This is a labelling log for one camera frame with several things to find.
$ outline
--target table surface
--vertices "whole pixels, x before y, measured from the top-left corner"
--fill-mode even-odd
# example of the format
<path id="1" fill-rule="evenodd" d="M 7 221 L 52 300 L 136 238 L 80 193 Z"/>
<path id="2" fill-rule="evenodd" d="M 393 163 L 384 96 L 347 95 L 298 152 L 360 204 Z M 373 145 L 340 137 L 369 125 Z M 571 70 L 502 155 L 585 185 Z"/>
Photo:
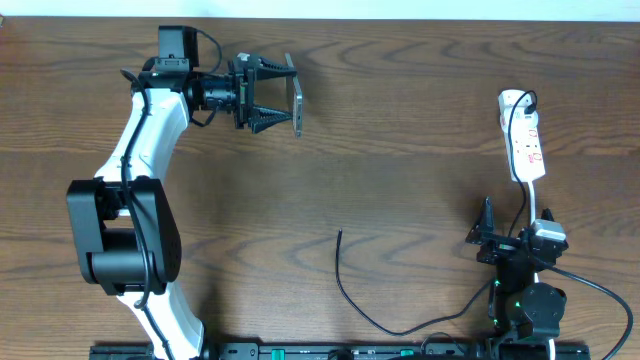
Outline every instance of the table surface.
<path id="1" fill-rule="evenodd" d="M 0 358 L 82 359 L 95 343 L 147 340 L 80 276 L 65 192 L 113 150 L 131 111 L 118 70 L 157 54 L 159 24 L 206 30 L 225 59 L 290 52 L 306 96 L 299 140 L 288 124 L 252 135 L 221 115 L 190 127 L 174 152 L 165 191 L 179 280 L 218 338 L 398 341 L 340 295 L 340 227 L 345 288 L 380 323 L 402 330 L 459 311 L 494 272 L 464 242 L 481 200 L 492 197 L 498 231 L 521 202 L 497 123 L 506 88 L 540 95 L 538 208 L 554 211 L 570 244 L 558 265 L 640 313 L 638 24 L 10 18 L 0 29 Z M 213 65 L 204 39 L 200 53 Z M 280 82 L 259 91 L 282 106 Z M 622 308 L 541 278 L 568 296 L 560 339 L 601 358 L 624 330 Z M 487 335 L 486 306 L 404 340 Z M 638 357 L 634 333 L 619 358 Z"/>

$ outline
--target power cord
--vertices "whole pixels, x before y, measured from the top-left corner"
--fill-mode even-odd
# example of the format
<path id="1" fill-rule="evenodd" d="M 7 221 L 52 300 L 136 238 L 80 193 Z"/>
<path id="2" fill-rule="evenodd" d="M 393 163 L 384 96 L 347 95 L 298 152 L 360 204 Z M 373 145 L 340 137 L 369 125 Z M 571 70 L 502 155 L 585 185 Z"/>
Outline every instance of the power cord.
<path id="1" fill-rule="evenodd" d="M 529 224 L 533 224 L 536 221 L 536 192 L 533 188 L 533 180 L 527 183 L 529 185 Z"/>
<path id="2" fill-rule="evenodd" d="M 164 352 L 167 354 L 167 360 L 175 360 L 175 358 L 173 357 L 173 353 L 171 352 L 171 348 L 169 347 L 169 340 L 167 340 L 167 338 L 165 338 L 162 335 L 162 332 L 160 331 L 160 328 L 158 327 L 156 320 L 153 318 L 153 315 L 151 315 L 151 311 L 149 311 L 149 308 L 145 306 L 142 309 L 142 311 L 144 312 L 144 315 L 147 317 L 147 321 L 149 321 L 149 325 L 151 325 L 153 332 L 155 332 L 156 336 L 160 339 L 160 342 L 162 343 L 162 348 L 164 349 Z"/>
<path id="3" fill-rule="evenodd" d="M 469 310 L 469 308 L 471 307 L 471 305 L 473 304 L 474 301 L 476 301 L 476 299 L 480 296 L 480 294 L 482 294 L 482 292 L 484 290 L 486 290 L 494 281 L 494 279 L 491 279 L 489 281 L 487 281 L 486 284 L 482 285 L 482 287 L 471 297 L 471 300 L 469 300 L 469 302 L 467 303 L 467 305 L 465 305 L 465 307 L 457 314 L 453 314 L 453 315 L 449 315 L 449 316 L 443 316 L 437 319 L 433 319 L 433 320 L 429 320 L 425 323 L 422 323 L 414 328 L 411 328 L 407 331 L 402 331 L 402 332 L 395 332 L 395 331 L 391 331 L 385 327 L 383 327 L 382 325 L 378 324 L 377 322 L 375 322 L 372 318 L 370 318 L 367 314 L 364 313 L 364 311 L 362 311 L 358 305 L 356 305 L 353 300 L 351 300 L 351 298 L 349 297 L 349 295 L 347 295 L 346 291 L 344 290 L 344 288 L 342 287 L 342 282 L 340 281 L 340 243 L 342 242 L 342 229 L 340 229 L 340 231 L 338 231 L 338 240 L 337 240 L 337 244 L 336 244 L 336 282 L 338 283 L 338 288 L 340 289 L 340 292 L 342 293 L 342 296 L 344 296 L 344 298 L 347 300 L 347 302 L 358 312 L 358 314 L 360 314 L 360 316 L 362 316 L 363 318 L 365 318 L 365 320 L 367 320 L 371 325 L 373 325 L 376 329 L 382 331 L 383 333 L 387 334 L 387 335 L 391 335 L 391 336 L 406 336 L 409 334 L 412 334 L 418 330 L 424 329 L 425 327 L 429 326 L 429 325 L 433 325 L 433 324 L 437 324 L 439 322 L 443 322 L 443 321 L 447 321 L 447 320 L 453 320 L 453 319 L 457 319 L 459 317 L 461 317 L 462 315 L 464 315 L 467 310 Z"/>
<path id="4" fill-rule="evenodd" d="M 222 64 L 222 47 L 220 46 L 220 44 L 216 41 L 216 39 L 214 39 L 211 35 L 207 34 L 206 32 L 200 30 L 200 29 L 196 29 L 196 32 L 199 34 L 202 34 L 202 36 L 206 37 L 207 39 L 209 39 L 209 41 L 211 41 L 212 43 L 214 43 L 216 45 L 216 48 L 218 49 L 218 63 L 216 63 L 216 65 L 213 67 L 213 69 L 211 69 L 211 71 L 209 71 L 209 75 L 215 73 L 216 71 L 218 71 L 218 68 L 220 68 L 220 65 Z"/>

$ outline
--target black cable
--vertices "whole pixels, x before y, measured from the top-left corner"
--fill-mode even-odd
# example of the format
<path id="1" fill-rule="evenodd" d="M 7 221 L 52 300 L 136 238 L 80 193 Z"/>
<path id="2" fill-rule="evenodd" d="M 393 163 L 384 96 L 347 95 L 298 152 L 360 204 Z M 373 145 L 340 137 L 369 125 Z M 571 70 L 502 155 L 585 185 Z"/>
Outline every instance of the black cable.
<path id="1" fill-rule="evenodd" d="M 151 311 L 149 311 L 149 308 L 147 306 L 143 307 L 142 311 L 144 312 L 144 315 L 147 317 L 147 320 L 149 321 L 149 325 L 151 325 L 151 329 L 153 329 L 153 332 L 156 333 L 156 336 L 160 339 L 160 342 L 162 342 L 162 348 L 164 349 L 164 352 L 167 354 L 167 360 L 174 360 L 173 353 L 171 353 L 171 348 L 169 347 L 169 340 L 167 340 L 167 338 L 165 338 L 162 332 L 160 331 L 158 324 L 156 323 L 155 319 L 151 315 Z"/>
<path id="2" fill-rule="evenodd" d="M 191 117 L 191 119 L 189 119 L 189 122 L 198 126 L 198 127 L 206 127 L 209 126 L 209 124 L 211 124 L 211 121 L 213 120 L 213 117 L 216 116 L 216 113 L 218 112 L 217 108 L 214 108 L 213 110 L 211 110 L 211 113 L 209 114 L 209 116 L 207 117 L 207 120 L 203 123 L 201 123 L 200 121 L 194 119 L 193 117 Z"/>
<path id="3" fill-rule="evenodd" d="M 149 114 L 149 99 L 147 98 L 147 93 L 144 90 L 144 87 L 140 83 L 140 80 L 129 70 L 121 69 L 120 73 L 133 85 L 135 85 L 142 95 L 142 100 L 144 101 L 144 108 L 142 109 L 142 114 L 140 115 L 140 120 L 133 130 L 133 134 L 129 139 L 129 143 L 127 144 L 126 149 L 124 150 L 124 155 L 120 158 L 120 177 L 122 182 L 122 193 L 124 194 L 125 203 L 127 208 L 129 209 L 129 214 L 131 215 L 131 221 L 133 222 L 133 230 L 136 235 L 136 243 L 138 245 L 138 249 L 142 253 L 142 265 L 144 266 L 144 288 L 142 292 L 142 297 L 140 300 L 136 301 L 133 305 L 136 309 L 143 309 L 147 306 L 147 301 L 149 300 L 149 293 L 151 292 L 151 262 L 149 261 L 149 251 L 147 250 L 147 243 L 144 239 L 144 234 L 142 233 L 142 227 L 140 226 L 140 220 L 138 219 L 138 215 L 136 213 L 136 208 L 133 206 L 133 199 L 131 193 L 129 192 L 129 181 L 127 179 L 127 169 L 129 168 L 129 158 L 131 157 L 131 151 L 133 150 L 133 146 L 136 143 L 136 139 L 142 130 L 144 125 L 144 121 L 147 119 L 147 115 Z"/>
<path id="4" fill-rule="evenodd" d="M 447 321 L 447 320 L 453 320 L 456 318 L 459 318 L 460 316 L 464 315 L 467 310 L 469 310 L 469 308 L 471 307 L 471 305 L 473 304 L 474 301 L 476 301 L 476 299 L 480 296 L 480 294 L 482 294 L 482 292 L 487 289 L 489 287 L 489 285 L 491 285 L 493 283 L 493 279 L 487 281 L 486 284 L 484 284 L 476 293 L 475 295 L 473 295 L 473 297 L 471 297 L 471 300 L 469 300 L 469 302 L 467 303 L 467 305 L 465 305 L 465 307 L 462 309 L 462 311 L 460 311 L 457 314 L 453 314 L 453 315 L 449 315 L 449 316 L 443 316 L 437 319 L 433 319 L 433 320 L 429 320 L 425 323 L 422 323 L 412 329 L 409 329 L 407 331 L 402 331 L 402 332 L 395 332 L 395 331 L 391 331 L 388 330 L 384 327 L 382 327 L 380 324 L 378 324 L 377 322 L 375 322 L 373 319 L 371 319 L 367 314 L 364 313 L 364 311 L 360 310 L 360 308 L 358 307 L 358 305 L 356 305 L 353 300 L 351 300 L 351 298 L 349 297 L 349 295 L 347 295 L 346 291 L 344 291 L 344 288 L 342 287 L 342 282 L 340 281 L 340 269 L 339 269 L 339 263 L 340 263 L 340 243 L 342 242 L 342 229 L 340 229 L 340 231 L 338 231 L 338 240 L 337 240 L 337 244 L 336 244 L 336 282 L 338 283 L 338 288 L 340 289 L 340 292 L 342 293 L 342 296 L 344 296 L 344 298 L 347 300 L 347 302 L 353 306 L 354 309 L 356 309 L 356 311 L 363 317 L 365 318 L 371 325 L 373 325 L 374 327 L 376 327 L 378 330 L 382 331 L 383 333 L 387 334 L 387 335 L 391 335 L 391 336 L 405 336 L 405 335 L 409 335 L 412 334 L 418 330 L 424 329 L 425 327 L 429 326 L 429 325 L 433 325 L 439 322 L 443 322 L 443 321 Z"/>
<path id="5" fill-rule="evenodd" d="M 511 227 L 509 228 L 509 234 L 507 235 L 507 237 L 511 237 L 511 233 L 513 232 L 513 228 L 516 226 L 516 223 L 518 222 L 518 219 L 520 218 L 520 215 L 522 215 L 522 211 L 524 211 L 524 208 L 527 206 L 527 191 L 524 189 L 524 185 L 522 184 L 522 181 L 520 181 L 520 177 L 518 177 L 518 173 L 516 172 L 516 167 L 515 167 L 514 160 L 513 160 L 513 141 L 511 140 L 511 124 L 513 123 L 513 114 L 515 114 L 515 112 L 516 112 L 516 107 L 518 106 L 520 101 L 522 99 L 524 99 L 524 97 L 529 95 L 529 94 L 533 94 L 536 97 L 536 102 L 531 104 L 531 105 L 529 105 L 529 106 L 533 106 L 533 108 L 535 109 L 535 106 L 538 104 L 538 95 L 533 90 L 525 91 L 524 94 L 522 94 L 518 98 L 516 103 L 513 105 L 513 108 L 511 109 L 511 116 L 509 116 L 509 129 L 507 131 L 507 137 L 509 138 L 509 151 L 511 152 L 511 164 L 510 164 L 510 166 L 511 166 L 511 171 L 513 172 L 513 176 L 518 181 L 518 185 L 520 185 L 520 190 L 522 190 L 522 205 L 520 206 L 520 210 L 518 210 L 518 213 L 516 214 L 516 217 L 513 219 L 513 222 L 511 223 Z"/>
<path id="6" fill-rule="evenodd" d="M 599 284 L 596 284 L 593 281 L 587 280 L 587 279 L 585 279 L 583 277 L 580 277 L 580 276 L 578 276 L 576 274 L 573 274 L 573 273 L 571 273 L 569 271 L 558 269 L 557 267 L 553 266 L 552 264 L 549 264 L 549 263 L 547 263 L 545 261 L 542 261 L 542 260 L 538 259 L 537 257 L 535 257 L 533 254 L 531 254 L 531 252 L 529 252 L 528 247 L 525 247 L 525 249 L 529 253 L 529 259 L 531 259 L 536 265 L 542 266 L 543 268 L 545 268 L 547 270 L 551 270 L 551 271 L 553 271 L 553 272 L 555 272 L 557 274 L 560 274 L 562 276 L 568 277 L 571 280 L 575 280 L 577 282 L 580 282 L 580 283 L 583 283 L 583 284 L 585 284 L 587 286 L 590 286 L 590 287 L 592 287 L 592 288 L 594 288 L 596 290 L 602 291 L 603 293 L 605 293 L 605 294 L 609 295 L 610 297 L 612 297 L 620 305 L 622 305 L 622 307 L 624 308 L 624 311 L 627 312 L 627 328 L 625 329 L 624 333 L 622 334 L 622 337 L 620 337 L 620 340 L 618 340 L 618 342 L 613 347 L 613 349 L 611 349 L 611 351 L 609 351 L 609 353 L 603 358 L 603 360 L 611 359 L 618 352 L 618 350 L 620 350 L 622 348 L 624 343 L 629 338 L 629 335 L 631 335 L 631 329 L 633 328 L 633 312 L 631 312 L 631 308 L 629 307 L 629 305 L 618 294 L 616 294 L 613 291 L 607 289 L 606 287 L 604 287 L 602 285 L 599 285 Z"/>
<path id="7" fill-rule="evenodd" d="M 425 354 L 426 355 L 427 349 L 425 349 L 425 346 L 429 343 L 431 338 L 433 338 L 434 336 L 438 336 L 438 335 L 444 335 L 444 336 L 448 337 L 449 340 L 451 340 L 451 342 L 453 342 L 453 344 L 458 348 L 458 350 L 460 350 L 460 352 L 464 355 L 464 353 L 465 353 L 464 349 L 460 345 L 458 345 L 456 340 L 453 337 L 451 337 L 451 335 L 447 334 L 444 331 L 438 331 L 438 332 L 435 332 L 435 333 L 427 336 L 427 338 L 424 339 L 424 341 L 422 342 L 422 345 L 420 345 L 420 353 L 421 354 Z"/>
<path id="8" fill-rule="evenodd" d="M 153 69 L 153 66 L 156 64 L 157 60 L 158 60 L 157 56 L 152 56 L 148 58 L 147 61 L 144 62 L 144 65 L 142 65 L 142 71 L 151 71 L 151 69 Z"/>
<path id="9" fill-rule="evenodd" d="M 222 47 L 216 41 L 216 39 L 214 39 L 212 36 L 210 36 L 206 32 L 204 32 L 204 31 L 202 31 L 200 29 L 196 29 L 196 32 L 202 34 L 202 36 L 204 36 L 207 39 L 209 39 L 212 43 L 214 43 L 216 45 L 216 48 L 218 49 L 218 63 L 213 67 L 213 69 L 211 69 L 211 71 L 209 71 L 209 74 L 213 74 L 218 70 L 218 68 L 220 68 L 220 65 L 222 64 Z"/>

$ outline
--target wooden table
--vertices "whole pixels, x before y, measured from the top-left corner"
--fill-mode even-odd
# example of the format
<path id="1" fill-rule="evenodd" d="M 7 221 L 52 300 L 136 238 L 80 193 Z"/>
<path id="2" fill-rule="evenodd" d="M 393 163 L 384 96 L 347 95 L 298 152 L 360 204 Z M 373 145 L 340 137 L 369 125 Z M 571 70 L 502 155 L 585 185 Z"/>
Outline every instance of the wooden table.
<path id="1" fill-rule="evenodd" d="M 189 128 L 173 155 L 165 191 L 182 237 L 179 279 L 219 338 L 397 341 L 338 292 L 341 226 L 344 285 L 372 317 L 401 330 L 459 311 L 494 271 L 464 243 L 481 200 L 492 197 L 500 231 L 521 201 L 497 124 L 496 98 L 512 87 L 540 95 L 538 208 L 567 231 L 559 266 L 640 313 L 640 25 L 10 18 L 0 30 L 0 358 L 86 359 L 96 342 L 147 341 L 80 276 L 65 192 L 113 150 L 131 110 L 118 70 L 157 54 L 159 24 L 206 30 L 226 59 L 291 52 L 306 96 L 300 140 L 288 124 L 251 135 L 223 115 Z M 200 53 L 213 64 L 204 38 Z M 279 82 L 260 89 L 282 106 Z M 624 330 L 622 308 L 541 277 L 568 295 L 560 339 L 601 358 Z M 405 340 L 486 335 L 486 312 L 484 296 Z M 619 358 L 638 357 L 634 333 Z"/>

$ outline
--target black cable on table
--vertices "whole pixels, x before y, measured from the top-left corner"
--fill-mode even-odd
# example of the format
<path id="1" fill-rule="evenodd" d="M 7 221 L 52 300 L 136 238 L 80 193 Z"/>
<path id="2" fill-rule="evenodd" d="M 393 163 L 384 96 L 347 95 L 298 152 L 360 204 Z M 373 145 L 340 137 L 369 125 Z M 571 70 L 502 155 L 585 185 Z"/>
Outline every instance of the black cable on table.
<path id="1" fill-rule="evenodd" d="M 365 318 L 371 325 L 373 325 L 375 328 L 377 328 L 378 330 L 382 331 L 383 333 L 387 334 L 387 335 L 391 335 L 391 336 L 406 336 L 409 334 L 412 334 L 418 330 L 424 329 L 425 327 L 429 326 L 429 325 L 433 325 L 439 322 L 443 322 L 443 321 L 447 321 L 447 320 L 453 320 L 453 319 L 457 319 L 460 316 L 464 315 L 467 310 L 469 310 L 469 308 L 471 307 L 471 305 L 473 304 L 474 301 L 476 301 L 476 299 L 480 296 L 480 294 L 482 294 L 482 292 L 484 290 L 486 290 L 492 283 L 493 283 L 493 279 L 487 281 L 486 284 L 484 284 L 476 293 L 475 295 L 473 295 L 473 297 L 471 297 L 471 300 L 469 300 L 469 302 L 467 303 L 467 305 L 465 305 L 465 307 L 462 309 L 462 311 L 460 311 L 457 314 L 453 314 L 453 315 L 449 315 L 449 316 L 443 316 L 437 319 L 433 319 L 433 320 L 429 320 L 425 323 L 422 323 L 414 328 L 411 328 L 407 331 L 402 331 L 402 332 L 395 332 L 395 331 L 391 331 L 385 327 L 383 327 L 382 325 L 378 324 L 377 322 L 375 322 L 375 320 L 373 320 L 372 318 L 370 318 L 367 314 L 364 313 L 364 311 L 362 311 L 358 305 L 356 305 L 353 300 L 351 300 L 351 298 L 349 297 L 349 295 L 347 295 L 346 291 L 344 290 L 344 288 L 342 287 L 342 282 L 340 281 L 340 243 L 342 242 L 342 229 L 340 229 L 340 231 L 338 231 L 338 240 L 337 240 L 337 244 L 336 244 L 336 282 L 338 283 L 338 288 L 340 289 L 340 292 L 342 293 L 342 296 L 344 296 L 344 298 L 347 300 L 347 302 L 363 317 Z"/>

